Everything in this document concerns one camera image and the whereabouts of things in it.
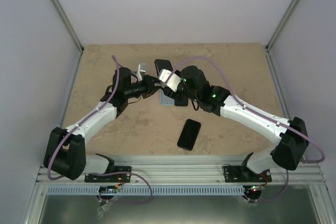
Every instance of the black smartphone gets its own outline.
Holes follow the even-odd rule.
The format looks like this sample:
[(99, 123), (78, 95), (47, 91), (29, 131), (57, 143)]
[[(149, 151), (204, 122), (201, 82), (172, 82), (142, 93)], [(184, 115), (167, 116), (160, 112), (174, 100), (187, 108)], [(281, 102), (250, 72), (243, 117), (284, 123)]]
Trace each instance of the black smartphone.
[(178, 147), (187, 151), (191, 151), (196, 142), (198, 133), (200, 132), (200, 128), (200, 122), (188, 119), (183, 126), (182, 133), (180, 135), (179, 141), (177, 142)]
[(167, 69), (169, 71), (173, 71), (173, 66), (170, 63), (169, 60), (161, 60), (161, 59), (156, 59), (154, 61), (155, 68), (156, 68), (156, 74), (159, 76), (159, 73), (162, 69)]
[(184, 97), (181, 101), (175, 100), (174, 104), (175, 106), (186, 107), (189, 104), (189, 99)]

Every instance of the phone screen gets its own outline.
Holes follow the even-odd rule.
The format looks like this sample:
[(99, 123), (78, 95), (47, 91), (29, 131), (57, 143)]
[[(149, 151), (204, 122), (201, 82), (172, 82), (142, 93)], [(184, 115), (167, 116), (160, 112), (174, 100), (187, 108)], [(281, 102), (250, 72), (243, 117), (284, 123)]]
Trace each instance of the phone screen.
[(179, 141), (177, 142), (178, 147), (185, 149), (187, 151), (191, 151), (196, 142), (198, 133), (200, 132), (200, 128), (201, 128), (200, 122), (188, 119), (184, 124)]

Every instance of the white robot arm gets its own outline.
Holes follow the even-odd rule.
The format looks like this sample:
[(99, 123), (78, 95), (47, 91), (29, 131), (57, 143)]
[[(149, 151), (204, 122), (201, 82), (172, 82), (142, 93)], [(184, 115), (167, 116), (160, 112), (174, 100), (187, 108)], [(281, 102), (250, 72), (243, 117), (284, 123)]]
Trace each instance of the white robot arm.
[(201, 108), (206, 112), (235, 120), (271, 141), (271, 147), (258, 153), (250, 153), (242, 163), (241, 172), (246, 180), (277, 166), (288, 170), (296, 169), (308, 147), (308, 142), (281, 126), (280, 123), (307, 135), (303, 120), (294, 118), (291, 121), (280, 118), (236, 97), (240, 101), (238, 104), (228, 90), (219, 86), (210, 86), (203, 72), (196, 66), (186, 67), (178, 75), (171, 73), (163, 69), (159, 74), (160, 85), (166, 95), (174, 99), (188, 97), (195, 110)]

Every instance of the black mounting bracket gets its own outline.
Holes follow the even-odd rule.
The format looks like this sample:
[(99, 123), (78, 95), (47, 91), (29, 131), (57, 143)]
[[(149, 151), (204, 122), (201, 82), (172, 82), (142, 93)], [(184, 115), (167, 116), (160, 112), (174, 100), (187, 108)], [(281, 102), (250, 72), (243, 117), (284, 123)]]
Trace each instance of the black mounting bracket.
[(271, 172), (269, 170), (263, 171), (261, 174), (254, 174), (254, 176), (249, 177), (249, 179), (242, 173), (242, 167), (240, 165), (224, 165), (223, 167), (225, 182), (227, 183), (265, 183), (265, 178), (267, 182), (272, 181)]
[[(117, 173), (117, 172), (131, 172), (132, 166), (114, 166), (113, 161), (113, 169), (107, 169), (105, 173)], [(131, 175), (128, 174), (120, 174), (119, 177), (122, 181), (119, 181), (116, 175), (112, 176), (96, 176), (92, 174), (86, 174), (84, 178), (84, 182), (86, 183), (129, 183), (131, 181)]]

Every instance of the white enclosure wall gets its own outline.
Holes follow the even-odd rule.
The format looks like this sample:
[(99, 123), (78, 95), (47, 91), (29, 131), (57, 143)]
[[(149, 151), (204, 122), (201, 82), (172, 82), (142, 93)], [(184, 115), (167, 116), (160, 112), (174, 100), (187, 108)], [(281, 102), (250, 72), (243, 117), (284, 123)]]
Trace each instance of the white enclosure wall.
[(85, 44), (260, 42), (291, 0), (60, 0)]
[[(327, 154), (321, 164), (336, 204), (336, 0), (301, 0), (272, 49), (292, 115)], [(308, 158), (320, 158), (311, 146)]]
[(79, 52), (50, 0), (0, 0), (0, 216), (22, 223)]

